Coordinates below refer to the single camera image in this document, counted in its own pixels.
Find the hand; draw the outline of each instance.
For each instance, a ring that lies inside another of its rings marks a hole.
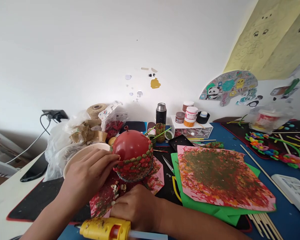
[[[73,163],[54,201],[69,212],[80,210],[103,186],[119,157],[96,149]]]
[[[142,185],[132,188],[117,199],[110,217],[131,221],[131,228],[137,231],[155,232],[161,222],[161,199],[155,197]]]

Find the red balloon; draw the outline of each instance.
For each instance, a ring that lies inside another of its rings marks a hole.
[[[149,149],[151,141],[136,130],[128,130],[121,133],[115,140],[113,154],[120,155],[120,161],[137,158],[145,154]]]

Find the plastic bag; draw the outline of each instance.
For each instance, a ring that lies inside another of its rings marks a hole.
[[[115,101],[110,104],[103,112],[99,113],[99,118],[102,121],[102,130],[108,133],[106,141],[116,136],[129,118],[128,112],[116,113],[115,110],[120,104],[123,105],[121,102]]]
[[[268,106],[260,107],[256,116],[249,123],[251,129],[272,134],[272,131],[293,118],[295,110],[291,106],[279,102],[272,102]]]
[[[63,170],[70,158],[87,146],[82,144],[83,140],[73,143],[69,138],[76,131],[74,127],[87,119],[90,119],[88,113],[81,111],[72,116],[68,122],[61,122],[51,129],[45,151],[45,157],[49,164],[43,179],[44,182],[62,177]]]

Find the charging cable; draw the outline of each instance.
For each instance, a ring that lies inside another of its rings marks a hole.
[[[43,126],[42,122],[41,122],[41,118],[42,118],[43,116],[48,116],[49,124],[48,124],[47,128],[45,128],[45,127]],[[49,112],[45,112],[44,114],[42,114],[42,115],[40,116],[40,123],[41,123],[42,127],[44,128],[44,131],[41,133],[41,135],[40,135],[39,137],[37,137],[37,139],[34,140],[34,142],[33,142],[26,150],[24,150],[22,153],[20,153],[20,154],[19,154],[18,156],[16,156],[14,159],[10,160],[9,162],[6,162],[5,164],[11,163],[12,161],[14,161],[14,160],[16,160],[18,157],[20,157],[22,154],[24,154],[26,151],[28,151],[29,148],[31,148],[31,146],[32,146],[33,144],[35,144],[35,142],[36,142],[36,141],[37,141],[37,140],[38,140],[45,132],[47,132],[47,133],[49,134],[49,132],[47,131],[47,129],[49,128],[50,123],[51,123],[51,118],[49,118],[49,116],[51,116],[51,114],[50,114]]]

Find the white plate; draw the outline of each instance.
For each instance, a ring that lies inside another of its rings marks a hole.
[[[85,155],[87,155],[89,152],[91,152],[94,149],[104,149],[109,151],[110,146],[106,143],[95,143],[92,145],[89,145],[83,149],[81,149],[79,152],[77,152],[75,155],[70,158],[70,160],[67,162],[66,167],[63,170],[63,178],[66,178],[67,172],[71,166],[71,164],[79,161],[81,158],[83,158]]]

